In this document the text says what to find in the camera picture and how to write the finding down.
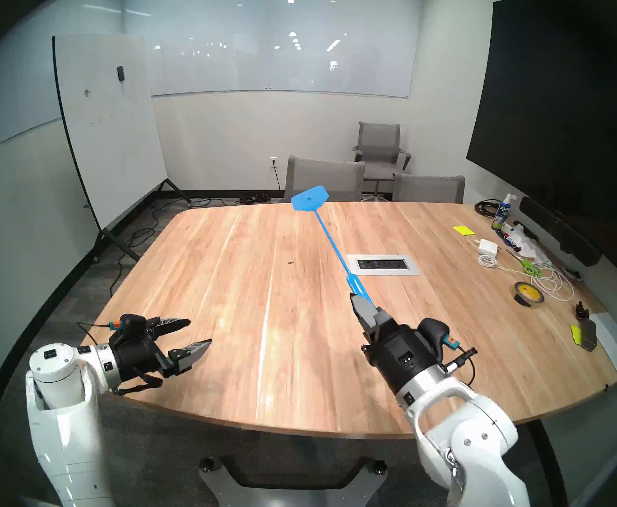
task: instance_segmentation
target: whiteboard stand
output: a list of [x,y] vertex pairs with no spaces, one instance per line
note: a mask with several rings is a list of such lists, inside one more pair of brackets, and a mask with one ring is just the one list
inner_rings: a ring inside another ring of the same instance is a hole
[[134,261],[139,256],[108,227],[168,177],[155,125],[144,63],[144,42],[128,35],[52,36],[55,87],[64,133],[98,228]]

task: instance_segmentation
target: scissors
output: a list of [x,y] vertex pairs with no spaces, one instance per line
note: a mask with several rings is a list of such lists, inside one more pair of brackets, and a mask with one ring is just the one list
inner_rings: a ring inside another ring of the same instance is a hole
[[515,254],[514,252],[512,252],[510,249],[506,249],[510,255],[512,255],[518,262],[520,262],[522,264],[522,270],[525,272],[525,274],[529,275],[529,276],[536,276],[537,278],[540,278],[543,273],[541,272],[541,269],[538,268],[536,265],[534,265],[532,262],[530,262],[529,260],[525,260],[523,257]]

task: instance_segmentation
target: white charger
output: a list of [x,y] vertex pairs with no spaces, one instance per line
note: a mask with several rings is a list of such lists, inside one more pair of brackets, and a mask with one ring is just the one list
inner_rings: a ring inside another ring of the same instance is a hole
[[489,241],[487,239],[481,239],[480,245],[477,247],[477,249],[480,251],[480,254],[485,254],[491,257],[496,257],[498,245],[495,244],[493,241]]

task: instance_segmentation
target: office chair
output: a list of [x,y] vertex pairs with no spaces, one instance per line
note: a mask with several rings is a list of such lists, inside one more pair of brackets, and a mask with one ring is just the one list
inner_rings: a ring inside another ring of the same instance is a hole
[[413,176],[395,174],[393,201],[430,201],[462,204],[466,178],[463,176]]
[[400,125],[384,125],[381,123],[360,122],[360,133],[358,134],[358,145],[353,147],[355,151],[355,161],[364,161],[364,180],[375,181],[374,196],[365,198],[381,199],[379,196],[379,182],[393,181],[393,174],[400,172],[398,168],[398,158],[400,154],[405,155],[405,170],[412,155],[400,148]]
[[327,162],[290,156],[285,177],[285,201],[300,192],[322,185],[328,201],[360,201],[363,197],[364,163]]

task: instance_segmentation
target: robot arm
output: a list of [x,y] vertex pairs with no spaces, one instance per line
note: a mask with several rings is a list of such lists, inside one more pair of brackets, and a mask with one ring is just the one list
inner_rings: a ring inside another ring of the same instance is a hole
[[[189,325],[190,320],[124,314],[109,343],[73,348],[46,345],[33,353],[26,374],[26,405],[34,451],[64,507],[113,507],[104,461],[98,395],[160,387],[162,379],[191,369],[212,340],[200,341],[165,356],[155,339]],[[141,377],[145,384],[118,389]]]
[[[359,295],[351,295],[351,304],[369,342],[363,345],[364,355],[405,411],[423,468],[450,490],[448,503],[529,506],[526,486],[501,458],[517,441],[515,426],[492,400],[452,376],[477,351],[470,349],[444,365],[442,343],[449,333],[444,323],[426,318],[412,329]],[[422,433],[419,417],[452,396],[462,398],[463,406]]]

